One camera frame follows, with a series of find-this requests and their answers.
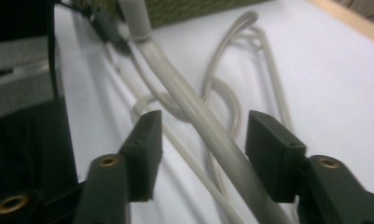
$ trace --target white table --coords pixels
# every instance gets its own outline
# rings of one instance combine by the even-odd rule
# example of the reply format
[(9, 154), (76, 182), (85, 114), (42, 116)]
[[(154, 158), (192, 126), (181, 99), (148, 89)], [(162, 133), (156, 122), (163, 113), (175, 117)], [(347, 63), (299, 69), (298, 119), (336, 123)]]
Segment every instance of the white table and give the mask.
[[(159, 28), (152, 35), (190, 85), (201, 92), (203, 74), (220, 38), (239, 15), (251, 9), (259, 15), (256, 24), (267, 33), (294, 134), (308, 146), (308, 156), (322, 154), (343, 161), (363, 186), (374, 192), (372, 40), (303, 0), (233, 9)], [(76, 168), (83, 180), (90, 161), (117, 152), (128, 136), (136, 99), (118, 78), (104, 45), (81, 16), (58, 7), (56, 37)], [(227, 81), (242, 102), (243, 125), (236, 139), (240, 148), (245, 144), (249, 110), (276, 118), (279, 115), (261, 62), (246, 45), (233, 44), (217, 68), (216, 76)], [(121, 72), (148, 93), (131, 63), (123, 58), (119, 64)], [(212, 102), (219, 119), (229, 122), (229, 114), (217, 96)], [(191, 125), (166, 111), (163, 122), (205, 167), (204, 144)], [(163, 146), (154, 201), (134, 203), (132, 223), (229, 223), (166, 138)], [(246, 223), (254, 223), (235, 190), (229, 191)]]

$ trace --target green mat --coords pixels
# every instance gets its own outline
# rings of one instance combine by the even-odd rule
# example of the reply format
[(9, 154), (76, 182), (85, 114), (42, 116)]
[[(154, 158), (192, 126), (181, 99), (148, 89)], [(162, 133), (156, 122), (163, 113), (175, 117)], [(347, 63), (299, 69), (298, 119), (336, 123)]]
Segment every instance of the green mat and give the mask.
[[(243, 7), (267, 0), (145, 0), (152, 27), (185, 21), (218, 11)], [(94, 5), (116, 13), (115, 0), (93, 0)]]

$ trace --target wooden edge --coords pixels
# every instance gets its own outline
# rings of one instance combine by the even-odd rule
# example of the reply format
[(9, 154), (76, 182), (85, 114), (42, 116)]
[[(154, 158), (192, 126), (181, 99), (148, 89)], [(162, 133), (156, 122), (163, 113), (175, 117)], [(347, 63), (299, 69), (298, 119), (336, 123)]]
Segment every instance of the wooden edge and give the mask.
[(373, 22), (368, 21), (346, 7), (329, 0), (310, 0), (310, 2), (374, 41)]

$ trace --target green fabric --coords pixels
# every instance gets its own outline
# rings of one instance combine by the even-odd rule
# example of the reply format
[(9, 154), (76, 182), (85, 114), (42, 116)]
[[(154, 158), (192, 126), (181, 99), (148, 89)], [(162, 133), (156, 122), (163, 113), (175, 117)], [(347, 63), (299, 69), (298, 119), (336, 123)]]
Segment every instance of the green fabric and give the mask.
[[(185, 21), (218, 11), (243, 7), (267, 0), (145, 0), (152, 27)], [(94, 5), (116, 13), (116, 0), (93, 0)]]

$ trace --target white surface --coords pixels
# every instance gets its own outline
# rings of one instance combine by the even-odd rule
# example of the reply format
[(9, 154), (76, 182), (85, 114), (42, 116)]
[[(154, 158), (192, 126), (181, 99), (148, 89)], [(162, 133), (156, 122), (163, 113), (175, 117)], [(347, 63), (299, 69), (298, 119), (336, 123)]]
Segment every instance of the white surface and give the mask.
[[(153, 37), (189, 84), (201, 92), (203, 74), (217, 43), (249, 9), (258, 13), (257, 24), (267, 33), (295, 135), (309, 147), (309, 155), (324, 154), (343, 161), (363, 186), (374, 192), (374, 42), (301, 0), (273, 1), (177, 23), (154, 30)], [(128, 136), (135, 99), (118, 79), (104, 45), (83, 18), (57, 8), (56, 36), (82, 180), (91, 160), (118, 151)], [(238, 42), (225, 51), (216, 70), (216, 76), (225, 80), (242, 102), (245, 122), (236, 139), (240, 148), (245, 142), (248, 110), (278, 118), (269, 76), (261, 62), (248, 45)], [(131, 63), (127, 59), (119, 59), (119, 63), (121, 72), (132, 76), (134, 84), (148, 93)], [(228, 124), (224, 104), (215, 95), (211, 103), (219, 119)], [(205, 148), (191, 125), (165, 111), (163, 122), (204, 167)], [(229, 223), (218, 215), (211, 195), (166, 139), (163, 145), (155, 199), (132, 206), (132, 223)], [(235, 204), (244, 220), (253, 223), (240, 200)]]

